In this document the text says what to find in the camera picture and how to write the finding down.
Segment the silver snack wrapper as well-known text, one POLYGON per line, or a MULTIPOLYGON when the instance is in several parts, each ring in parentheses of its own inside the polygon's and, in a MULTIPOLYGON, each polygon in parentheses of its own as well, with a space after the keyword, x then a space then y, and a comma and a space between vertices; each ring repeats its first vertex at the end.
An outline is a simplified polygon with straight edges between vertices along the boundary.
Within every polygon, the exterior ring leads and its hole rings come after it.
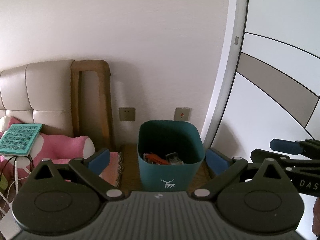
POLYGON ((169 153, 165 156, 170 165, 183 165, 184 162, 178 157, 176 152, 169 153))

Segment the teal deer trash bin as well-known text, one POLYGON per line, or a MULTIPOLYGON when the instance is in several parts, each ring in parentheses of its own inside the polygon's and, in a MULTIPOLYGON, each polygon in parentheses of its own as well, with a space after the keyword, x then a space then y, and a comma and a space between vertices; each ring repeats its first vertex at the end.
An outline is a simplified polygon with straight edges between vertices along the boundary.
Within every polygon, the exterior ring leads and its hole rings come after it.
POLYGON ((138 163, 145 191, 185 191, 204 160, 197 128, 189 122, 151 120, 138 135, 138 163))

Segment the floral bed cover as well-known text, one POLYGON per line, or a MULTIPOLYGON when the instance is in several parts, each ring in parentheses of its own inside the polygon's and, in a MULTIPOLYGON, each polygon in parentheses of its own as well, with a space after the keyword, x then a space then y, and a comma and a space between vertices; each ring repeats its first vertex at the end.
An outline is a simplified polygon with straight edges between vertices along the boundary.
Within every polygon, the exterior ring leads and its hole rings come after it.
POLYGON ((100 178, 113 185, 120 187, 121 176, 124 170, 123 156, 119 152, 110 153, 110 162, 107 167, 99 175, 100 178))

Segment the pink plush toy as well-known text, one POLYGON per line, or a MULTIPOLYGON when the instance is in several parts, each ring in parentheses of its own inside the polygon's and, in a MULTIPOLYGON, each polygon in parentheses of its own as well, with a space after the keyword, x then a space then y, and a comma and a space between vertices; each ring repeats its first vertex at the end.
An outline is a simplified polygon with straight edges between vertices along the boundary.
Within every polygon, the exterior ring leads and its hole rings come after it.
POLYGON ((62 163, 77 157, 88 158, 95 153, 92 140, 87 136, 71 138, 65 135, 39 133, 27 157, 1 155, 1 175, 7 181, 14 180, 15 169, 18 178, 24 178, 43 158, 62 163))

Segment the dark wooden nightstand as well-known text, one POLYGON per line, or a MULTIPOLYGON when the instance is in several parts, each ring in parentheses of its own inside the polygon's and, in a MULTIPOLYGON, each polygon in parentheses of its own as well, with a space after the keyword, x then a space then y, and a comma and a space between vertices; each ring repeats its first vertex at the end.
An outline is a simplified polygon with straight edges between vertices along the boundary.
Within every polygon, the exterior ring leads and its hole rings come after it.
MULTIPOLYGON (((132 191, 142 191, 138 167, 137 145, 122 145, 120 147, 120 153, 123 156, 124 167, 119 186, 121 191, 123 191, 127 196, 132 191)), ((187 192, 192 193, 194 190, 200 188, 210 180, 210 172, 208 171, 206 163, 203 162, 192 182, 189 184, 187 192)))

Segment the white wardrobe door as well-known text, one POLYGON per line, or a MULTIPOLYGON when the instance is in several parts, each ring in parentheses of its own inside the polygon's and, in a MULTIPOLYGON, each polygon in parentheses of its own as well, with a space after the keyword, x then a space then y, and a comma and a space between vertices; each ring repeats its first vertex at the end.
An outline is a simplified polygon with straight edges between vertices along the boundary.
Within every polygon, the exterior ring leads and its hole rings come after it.
POLYGON ((229 0, 204 146, 249 159, 319 139, 319 0, 229 0))

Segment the teal number board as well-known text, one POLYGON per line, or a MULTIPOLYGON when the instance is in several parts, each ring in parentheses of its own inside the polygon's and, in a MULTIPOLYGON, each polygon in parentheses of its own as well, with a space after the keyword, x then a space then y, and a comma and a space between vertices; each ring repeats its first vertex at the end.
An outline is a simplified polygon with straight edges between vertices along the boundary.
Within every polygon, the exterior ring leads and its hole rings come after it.
POLYGON ((42 124, 12 124, 1 137, 1 155, 28 156, 42 124))

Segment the green long pillow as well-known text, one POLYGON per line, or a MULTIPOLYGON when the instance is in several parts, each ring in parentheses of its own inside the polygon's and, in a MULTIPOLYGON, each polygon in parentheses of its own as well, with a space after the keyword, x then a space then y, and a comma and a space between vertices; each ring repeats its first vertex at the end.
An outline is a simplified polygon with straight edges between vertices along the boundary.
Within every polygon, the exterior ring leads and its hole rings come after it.
POLYGON ((1 175, 0 188, 1 191, 5 191, 8 187, 8 181, 4 175, 1 175))

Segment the beige padded headboard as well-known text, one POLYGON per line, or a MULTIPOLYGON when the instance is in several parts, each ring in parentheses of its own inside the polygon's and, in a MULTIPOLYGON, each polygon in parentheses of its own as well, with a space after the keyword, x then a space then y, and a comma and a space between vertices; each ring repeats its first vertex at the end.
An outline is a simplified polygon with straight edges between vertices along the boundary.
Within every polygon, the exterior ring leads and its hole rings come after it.
POLYGON ((30 63, 1 71, 1 117, 43 124, 44 134, 73 136, 73 60, 30 63))

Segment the white wifi router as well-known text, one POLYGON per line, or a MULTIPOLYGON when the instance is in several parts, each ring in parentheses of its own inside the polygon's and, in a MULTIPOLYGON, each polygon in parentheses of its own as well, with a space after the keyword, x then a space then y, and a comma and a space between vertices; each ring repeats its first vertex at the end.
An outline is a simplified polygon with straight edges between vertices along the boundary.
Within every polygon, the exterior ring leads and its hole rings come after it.
POLYGON ((0 226, 1 234, 4 239, 11 240, 20 233, 21 228, 14 219, 11 207, 7 214, 1 219, 0 226))

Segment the beige wall socket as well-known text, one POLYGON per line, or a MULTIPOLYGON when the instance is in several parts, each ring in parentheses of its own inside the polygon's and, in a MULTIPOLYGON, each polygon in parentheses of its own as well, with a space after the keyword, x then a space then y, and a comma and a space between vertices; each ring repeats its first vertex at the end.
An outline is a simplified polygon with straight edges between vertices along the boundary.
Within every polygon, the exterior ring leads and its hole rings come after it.
POLYGON ((119 120, 120 121, 135 121, 136 120, 136 109, 133 107, 119 108, 119 120))

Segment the wall switch red light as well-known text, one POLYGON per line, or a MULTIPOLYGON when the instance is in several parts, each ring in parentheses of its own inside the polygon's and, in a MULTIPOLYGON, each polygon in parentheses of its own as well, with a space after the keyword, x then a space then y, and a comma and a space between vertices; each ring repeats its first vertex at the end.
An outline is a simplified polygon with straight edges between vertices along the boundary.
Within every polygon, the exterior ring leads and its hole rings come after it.
POLYGON ((191 115, 191 108, 181 107, 175 108, 174 121, 189 121, 191 115))

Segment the brown wooden frame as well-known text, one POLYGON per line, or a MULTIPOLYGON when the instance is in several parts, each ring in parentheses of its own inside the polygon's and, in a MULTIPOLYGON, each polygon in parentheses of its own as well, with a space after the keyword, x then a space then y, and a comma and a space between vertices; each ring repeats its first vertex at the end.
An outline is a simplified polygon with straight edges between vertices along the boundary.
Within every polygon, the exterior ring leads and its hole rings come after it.
POLYGON ((104 60, 73 61, 71 64, 74 135, 89 135, 97 147, 115 151, 110 78, 110 67, 104 60))

